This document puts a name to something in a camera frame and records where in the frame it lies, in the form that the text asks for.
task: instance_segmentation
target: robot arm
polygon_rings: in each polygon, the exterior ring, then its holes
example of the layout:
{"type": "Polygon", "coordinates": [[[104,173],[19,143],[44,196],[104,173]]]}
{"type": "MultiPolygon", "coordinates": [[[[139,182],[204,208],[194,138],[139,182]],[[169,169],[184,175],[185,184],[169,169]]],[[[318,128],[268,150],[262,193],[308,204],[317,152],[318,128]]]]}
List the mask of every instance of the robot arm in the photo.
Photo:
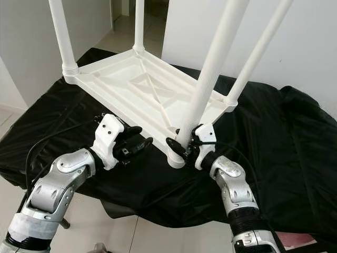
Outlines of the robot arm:
{"type": "Polygon", "coordinates": [[[209,171],[210,177],[220,187],[236,253],[280,253],[284,250],[277,235],[261,217],[253,192],[245,180],[244,169],[215,152],[216,137],[212,124],[202,124],[193,130],[188,150],[173,139],[167,138],[166,142],[184,158],[186,164],[209,171]]]}
{"type": "Polygon", "coordinates": [[[49,173],[37,181],[21,212],[14,215],[0,252],[49,252],[75,191],[96,174],[97,168],[103,165],[110,170],[151,144],[152,138],[148,138],[132,149],[126,146],[125,139],[141,131],[138,126],[127,128],[118,118],[106,114],[90,149],[58,157],[49,173]]]}

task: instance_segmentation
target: wall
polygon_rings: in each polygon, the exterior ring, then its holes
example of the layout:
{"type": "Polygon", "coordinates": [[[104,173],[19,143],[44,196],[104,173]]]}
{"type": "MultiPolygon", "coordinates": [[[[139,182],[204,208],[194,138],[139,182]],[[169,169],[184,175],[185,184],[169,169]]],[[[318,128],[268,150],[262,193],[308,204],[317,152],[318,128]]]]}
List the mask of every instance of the wall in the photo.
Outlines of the wall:
{"type": "MultiPolygon", "coordinates": [[[[110,2],[65,0],[63,4],[79,59],[111,29],[110,2]]],[[[28,106],[61,77],[61,56],[47,0],[0,0],[0,55],[28,106]]]]}
{"type": "MultiPolygon", "coordinates": [[[[201,69],[224,0],[170,0],[162,59],[201,69]]],[[[237,77],[279,0],[253,0],[222,74],[237,77]]],[[[294,86],[337,119],[335,0],[295,0],[251,80],[294,86]]]]}
{"type": "Polygon", "coordinates": [[[0,57],[0,106],[10,106],[22,110],[27,109],[27,105],[17,90],[8,69],[0,57]]]}

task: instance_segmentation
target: white leg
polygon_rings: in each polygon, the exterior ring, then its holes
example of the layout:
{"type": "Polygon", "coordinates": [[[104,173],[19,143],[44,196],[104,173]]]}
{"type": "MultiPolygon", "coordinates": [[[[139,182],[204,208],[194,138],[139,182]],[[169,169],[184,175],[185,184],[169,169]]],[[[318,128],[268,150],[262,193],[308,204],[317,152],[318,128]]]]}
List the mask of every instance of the white leg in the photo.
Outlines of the white leg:
{"type": "Polygon", "coordinates": [[[144,0],[136,0],[135,13],[135,44],[133,49],[136,51],[143,51],[143,37],[144,37],[144,0]]]}
{"type": "Polygon", "coordinates": [[[49,5],[52,12],[58,47],[60,48],[64,79],[67,83],[76,84],[74,76],[79,74],[79,70],[70,43],[62,0],[49,0],[49,5]]]}
{"type": "MultiPolygon", "coordinates": [[[[249,0],[228,0],[226,4],[197,81],[196,91],[192,96],[186,116],[184,117],[184,122],[176,138],[184,148],[187,148],[190,142],[192,130],[200,122],[248,3],[249,0]]],[[[184,166],[183,159],[171,149],[168,151],[167,161],[174,168],[184,166]]]]}
{"type": "Polygon", "coordinates": [[[293,0],[282,0],[279,6],[277,7],[274,15],[269,21],[268,26],[262,33],[259,41],[257,42],[251,55],[246,61],[244,67],[242,68],[239,77],[237,78],[236,82],[234,83],[234,86],[232,87],[231,91],[229,92],[226,98],[227,104],[230,106],[227,109],[228,112],[233,111],[237,106],[237,99],[239,98],[241,92],[245,88],[249,78],[252,75],[252,72],[259,63],[262,55],[264,54],[270,41],[275,35],[292,2],[293,0]]]}

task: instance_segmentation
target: black tarp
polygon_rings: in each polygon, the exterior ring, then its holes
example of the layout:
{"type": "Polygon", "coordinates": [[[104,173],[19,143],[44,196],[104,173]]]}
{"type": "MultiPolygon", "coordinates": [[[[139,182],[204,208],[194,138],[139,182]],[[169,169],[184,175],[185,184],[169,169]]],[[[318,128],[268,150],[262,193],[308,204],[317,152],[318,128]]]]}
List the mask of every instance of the black tarp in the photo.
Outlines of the black tarp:
{"type": "MultiPolygon", "coordinates": [[[[78,63],[85,65],[111,55],[92,48],[78,63]]],[[[200,73],[178,68],[194,78],[200,73]]],[[[215,90],[227,94],[234,81],[220,76],[215,90]]],[[[34,143],[102,112],[109,110],[78,86],[58,80],[2,138],[0,174],[25,188],[25,159],[34,143]]],[[[90,147],[96,127],[86,125],[40,145],[33,155],[32,175],[61,154],[90,147]]],[[[260,207],[274,229],[310,233],[325,241],[329,252],[337,252],[336,121],[315,100],[290,86],[278,90],[251,82],[235,111],[224,114],[214,128],[218,141],[240,149],[255,167],[258,187],[240,156],[217,147],[245,168],[247,180],[255,193],[259,191],[260,207]]],[[[126,167],[100,171],[78,192],[101,199],[112,217],[136,213],[167,227],[226,222],[220,190],[206,172],[172,169],[154,146],[126,167]]]]}

